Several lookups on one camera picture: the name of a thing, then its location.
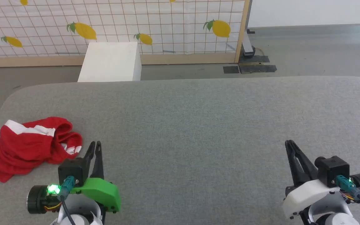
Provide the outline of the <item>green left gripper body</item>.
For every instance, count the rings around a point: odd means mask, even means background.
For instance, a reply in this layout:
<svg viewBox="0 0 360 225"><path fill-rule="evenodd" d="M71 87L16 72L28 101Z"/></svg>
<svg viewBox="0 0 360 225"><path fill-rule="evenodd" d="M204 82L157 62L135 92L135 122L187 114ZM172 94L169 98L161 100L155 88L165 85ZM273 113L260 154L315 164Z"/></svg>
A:
<svg viewBox="0 0 360 225"><path fill-rule="evenodd" d="M110 212L121 211L121 197L116 185L101 178L87 178L84 185L74 187L70 194L81 194L103 205Z"/></svg>

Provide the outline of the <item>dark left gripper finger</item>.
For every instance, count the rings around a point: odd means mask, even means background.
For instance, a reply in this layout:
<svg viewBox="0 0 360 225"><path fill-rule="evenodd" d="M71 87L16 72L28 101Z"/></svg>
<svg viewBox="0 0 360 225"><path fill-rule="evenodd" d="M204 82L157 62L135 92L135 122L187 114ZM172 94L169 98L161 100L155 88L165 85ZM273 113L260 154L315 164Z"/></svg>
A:
<svg viewBox="0 0 360 225"><path fill-rule="evenodd" d="M96 142L95 161L94 161L94 168L91 173L91 178L101 178L102 180L104 180L102 144L100 141Z"/></svg>
<svg viewBox="0 0 360 225"><path fill-rule="evenodd" d="M84 179L88 177L91 160L94 157L96 142L91 142L84 156Z"/></svg>

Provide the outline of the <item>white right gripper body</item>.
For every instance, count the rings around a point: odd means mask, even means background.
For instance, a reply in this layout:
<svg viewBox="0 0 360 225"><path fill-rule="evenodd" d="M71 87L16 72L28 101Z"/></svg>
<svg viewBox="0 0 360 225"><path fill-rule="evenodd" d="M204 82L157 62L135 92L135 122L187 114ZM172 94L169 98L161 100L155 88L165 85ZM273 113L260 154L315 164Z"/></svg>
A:
<svg viewBox="0 0 360 225"><path fill-rule="evenodd" d="M306 217L310 220L314 216L325 213L340 212L340 193L338 187L328 188L319 180L304 183L289 192L282 204L286 218L294 216L308 208Z"/></svg>

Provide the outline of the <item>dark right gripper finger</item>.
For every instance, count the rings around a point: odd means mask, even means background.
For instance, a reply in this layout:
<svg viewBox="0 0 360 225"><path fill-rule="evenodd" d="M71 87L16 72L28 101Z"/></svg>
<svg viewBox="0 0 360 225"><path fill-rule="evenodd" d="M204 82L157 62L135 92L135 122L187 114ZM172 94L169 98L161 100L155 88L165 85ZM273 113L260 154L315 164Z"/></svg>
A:
<svg viewBox="0 0 360 225"><path fill-rule="evenodd" d="M308 157L301 150L301 158L299 159L301 166L304 169L306 182L316 180L318 178L318 169L308 159Z"/></svg>
<svg viewBox="0 0 360 225"><path fill-rule="evenodd" d="M304 169L299 162L299 159L301 158L301 149L293 140L286 140L285 148L294 186L300 186L306 182Z"/></svg>

